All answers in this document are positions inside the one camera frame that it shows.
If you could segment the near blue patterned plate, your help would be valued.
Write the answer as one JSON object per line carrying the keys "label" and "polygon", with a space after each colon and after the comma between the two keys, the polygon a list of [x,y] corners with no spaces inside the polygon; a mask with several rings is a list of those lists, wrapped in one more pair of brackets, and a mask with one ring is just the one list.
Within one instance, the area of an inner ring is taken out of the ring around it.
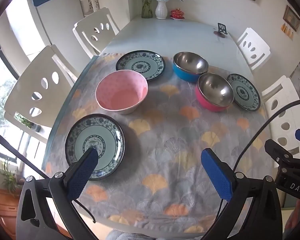
{"label": "near blue patterned plate", "polygon": [[97,150],[98,163],[89,179],[107,178],[116,171],[125,154],[125,136],[119,123],[100,113],[90,114],[78,120],[66,138],[67,163],[76,163],[90,147]]}

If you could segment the potted green plant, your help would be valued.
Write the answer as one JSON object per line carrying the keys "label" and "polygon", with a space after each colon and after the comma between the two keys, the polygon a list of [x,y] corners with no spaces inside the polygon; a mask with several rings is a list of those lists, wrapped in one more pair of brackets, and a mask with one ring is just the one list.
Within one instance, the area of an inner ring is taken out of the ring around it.
{"label": "potted green plant", "polygon": [[9,160],[5,159],[0,168],[0,175],[3,176],[2,185],[4,188],[12,195],[16,196],[18,194],[19,185],[17,184],[17,178],[14,173],[9,170]]}

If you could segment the grey ginkgo-leaf tablecloth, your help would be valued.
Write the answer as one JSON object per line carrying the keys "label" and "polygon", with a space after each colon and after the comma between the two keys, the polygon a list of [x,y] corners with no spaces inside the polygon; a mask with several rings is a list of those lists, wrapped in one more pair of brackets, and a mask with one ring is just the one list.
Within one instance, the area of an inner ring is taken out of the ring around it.
{"label": "grey ginkgo-leaf tablecloth", "polygon": [[156,237],[202,235],[221,202],[200,162],[207,147],[247,177],[272,173],[264,150],[270,131],[261,130],[264,108],[247,112],[231,105],[211,112],[198,103],[194,88],[166,60],[133,113],[110,113],[124,132],[125,155],[113,174],[90,181],[79,199],[99,223]]}

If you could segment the brown wooden cabinet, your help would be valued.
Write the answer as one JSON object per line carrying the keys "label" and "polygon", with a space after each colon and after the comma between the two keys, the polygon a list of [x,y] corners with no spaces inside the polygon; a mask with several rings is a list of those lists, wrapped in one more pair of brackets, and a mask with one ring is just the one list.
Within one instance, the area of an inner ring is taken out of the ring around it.
{"label": "brown wooden cabinet", "polygon": [[7,190],[0,189],[0,225],[11,239],[16,239],[19,197],[19,194],[11,194]]}

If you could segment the right blue patterned plate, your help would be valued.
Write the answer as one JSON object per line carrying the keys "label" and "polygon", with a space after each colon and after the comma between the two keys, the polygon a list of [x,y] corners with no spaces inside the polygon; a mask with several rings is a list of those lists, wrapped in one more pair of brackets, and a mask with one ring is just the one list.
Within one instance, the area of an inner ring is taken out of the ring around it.
{"label": "right blue patterned plate", "polygon": [[256,87],[244,76],[230,74],[227,77],[234,91],[234,101],[246,111],[256,112],[261,106],[261,98]]}

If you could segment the pink steel-lined bowl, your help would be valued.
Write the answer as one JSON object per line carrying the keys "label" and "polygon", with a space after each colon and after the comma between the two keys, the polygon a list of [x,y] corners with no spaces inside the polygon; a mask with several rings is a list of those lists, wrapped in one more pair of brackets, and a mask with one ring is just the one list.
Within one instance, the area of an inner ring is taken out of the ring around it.
{"label": "pink steel-lined bowl", "polygon": [[234,101],[234,91],[225,78],[214,73],[204,73],[195,87],[198,102],[211,112],[221,112]]}

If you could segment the far right white chair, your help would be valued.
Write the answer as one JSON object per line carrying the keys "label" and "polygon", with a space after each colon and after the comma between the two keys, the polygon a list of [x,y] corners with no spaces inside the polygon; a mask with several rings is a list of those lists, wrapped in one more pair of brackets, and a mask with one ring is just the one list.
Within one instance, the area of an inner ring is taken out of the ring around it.
{"label": "far right white chair", "polygon": [[236,44],[252,72],[270,59],[270,47],[252,28],[245,29]]}

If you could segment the pink ceramic bowl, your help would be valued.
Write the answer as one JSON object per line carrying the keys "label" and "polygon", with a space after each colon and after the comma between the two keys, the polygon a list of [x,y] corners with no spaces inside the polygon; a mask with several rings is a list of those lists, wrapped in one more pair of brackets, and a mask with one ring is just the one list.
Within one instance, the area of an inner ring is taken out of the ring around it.
{"label": "pink ceramic bowl", "polygon": [[148,82],[133,70],[117,70],[105,76],[97,85],[95,98],[105,111],[129,114],[145,100]]}

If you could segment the near left white chair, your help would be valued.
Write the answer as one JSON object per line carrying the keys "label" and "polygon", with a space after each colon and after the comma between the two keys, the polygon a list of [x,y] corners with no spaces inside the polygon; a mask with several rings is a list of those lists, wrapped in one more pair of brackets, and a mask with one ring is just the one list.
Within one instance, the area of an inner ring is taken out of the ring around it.
{"label": "near left white chair", "polygon": [[28,128],[14,116],[52,127],[79,72],[67,61],[56,45],[46,46],[26,67],[4,105],[4,117],[30,136],[47,143],[42,133]]}

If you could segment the small framed picture right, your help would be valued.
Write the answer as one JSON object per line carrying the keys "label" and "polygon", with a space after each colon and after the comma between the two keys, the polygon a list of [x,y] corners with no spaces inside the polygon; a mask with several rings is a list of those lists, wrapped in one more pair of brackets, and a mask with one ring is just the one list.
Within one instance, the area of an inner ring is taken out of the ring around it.
{"label": "small framed picture right", "polygon": [[300,25],[299,16],[293,11],[290,6],[286,6],[283,19],[288,23],[294,31],[297,31]]}

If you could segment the blue steel-lined bowl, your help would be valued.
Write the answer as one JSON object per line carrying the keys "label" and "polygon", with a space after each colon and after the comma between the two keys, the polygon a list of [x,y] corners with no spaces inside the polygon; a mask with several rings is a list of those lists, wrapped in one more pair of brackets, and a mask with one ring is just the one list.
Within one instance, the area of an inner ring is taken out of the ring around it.
{"label": "blue steel-lined bowl", "polygon": [[196,83],[198,78],[206,73],[209,63],[198,54],[182,51],[173,57],[173,71],[180,79]]}

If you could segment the far blue patterned plate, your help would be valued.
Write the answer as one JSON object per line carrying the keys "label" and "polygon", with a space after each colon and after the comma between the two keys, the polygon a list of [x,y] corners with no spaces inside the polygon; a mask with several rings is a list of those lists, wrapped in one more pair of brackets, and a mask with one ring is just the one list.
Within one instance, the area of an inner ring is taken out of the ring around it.
{"label": "far blue patterned plate", "polygon": [[165,60],[158,53],[135,50],[119,58],[116,70],[132,70],[141,74],[147,81],[151,81],[164,72],[165,66]]}

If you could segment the far left white chair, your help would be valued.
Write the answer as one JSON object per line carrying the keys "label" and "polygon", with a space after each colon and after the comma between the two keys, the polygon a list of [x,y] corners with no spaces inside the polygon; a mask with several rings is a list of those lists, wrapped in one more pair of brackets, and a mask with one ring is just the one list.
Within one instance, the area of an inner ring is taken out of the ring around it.
{"label": "far left white chair", "polygon": [[90,59],[99,55],[119,31],[110,10],[106,7],[75,23],[72,29],[75,38]]}

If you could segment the red lidded pot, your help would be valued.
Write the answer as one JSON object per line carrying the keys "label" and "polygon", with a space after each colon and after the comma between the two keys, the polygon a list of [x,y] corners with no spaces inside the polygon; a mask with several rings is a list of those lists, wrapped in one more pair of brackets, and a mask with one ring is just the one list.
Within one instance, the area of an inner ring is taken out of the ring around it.
{"label": "red lidded pot", "polygon": [[180,8],[171,10],[170,18],[173,20],[184,20],[184,13]]}

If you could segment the white ribbed flower vase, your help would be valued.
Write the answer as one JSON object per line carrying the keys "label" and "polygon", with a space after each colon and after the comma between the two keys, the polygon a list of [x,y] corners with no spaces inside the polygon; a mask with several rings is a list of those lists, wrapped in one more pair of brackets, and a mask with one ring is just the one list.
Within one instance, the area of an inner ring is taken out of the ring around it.
{"label": "white ribbed flower vase", "polygon": [[157,7],[155,9],[156,18],[159,20],[165,20],[168,15],[168,10],[165,1],[158,1]]}

